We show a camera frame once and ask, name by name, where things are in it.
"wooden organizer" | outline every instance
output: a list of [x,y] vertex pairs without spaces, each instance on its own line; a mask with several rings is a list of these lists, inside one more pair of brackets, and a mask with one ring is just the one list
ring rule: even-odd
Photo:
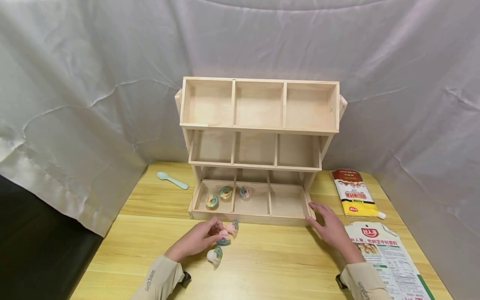
[[[347,106],[339,82],[184,77],[175,96],[197,186],[195,219],[304,225],[316,172]],[[215,210],[207,196],[224,186]],[[240,197],[248,186],[252,195]]]

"black chair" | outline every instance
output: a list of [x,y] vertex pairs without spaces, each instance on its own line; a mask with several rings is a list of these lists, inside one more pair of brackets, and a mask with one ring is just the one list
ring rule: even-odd
[[0,176],[0,298],[69,299],[102,239]]

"wooden table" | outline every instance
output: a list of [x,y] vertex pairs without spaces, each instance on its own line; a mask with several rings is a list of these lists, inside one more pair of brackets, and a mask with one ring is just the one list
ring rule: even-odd
[[[186,191],[156,177],[158,171],[190,185]],[[362,176],[383,221],[400,235],[415,265],[437,300],[452,299],[413,239],[378,182]],[[198,221],[188,206],[195,182],[186,163],[158,162],[142,175],[109,234],[98,249],[72,299],[128,299],[142,282],[151,262]],[[338,194],[328,171],[320,172],[311,190],[312,200],[326,203],[345,224]],[[377,218],[367,219],[372,222]],[[206,253],[182,265],[192,275],[187,288],[177,287],[169,299],[352,299],[339,290],[335,276],[343,263],[311,228],[241,223],[231,245],[223,247],[219,268]]]

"beige sleeve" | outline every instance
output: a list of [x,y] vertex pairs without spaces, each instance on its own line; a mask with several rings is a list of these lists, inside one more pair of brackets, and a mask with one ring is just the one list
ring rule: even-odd
[[181,265],[161,255],[152,263],[145,280],[130,299],[166,300],[183,277]]
[[347,264],[340,275],[355,300],[391,300],[385,283],[371,263]]

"mint green spoon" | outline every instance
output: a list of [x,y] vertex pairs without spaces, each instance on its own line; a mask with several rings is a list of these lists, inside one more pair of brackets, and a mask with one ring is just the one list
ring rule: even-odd
[[188,188],[188,184],[183,183],[183,182],[181,182],[181,181],[178,181],[178,180],[176,180],[176,179],[171,178],[170,176],[168,176],[167,173],[158,172],[158,173],[156,174],[156,176],[158,177],[158,179],[160,179],[160,180],[168,180],[168,181],[170,181],[171,183],[179,186],[180,188],[182,188],[182,189],[184,189],[184,190],[186,190],[186,189]]

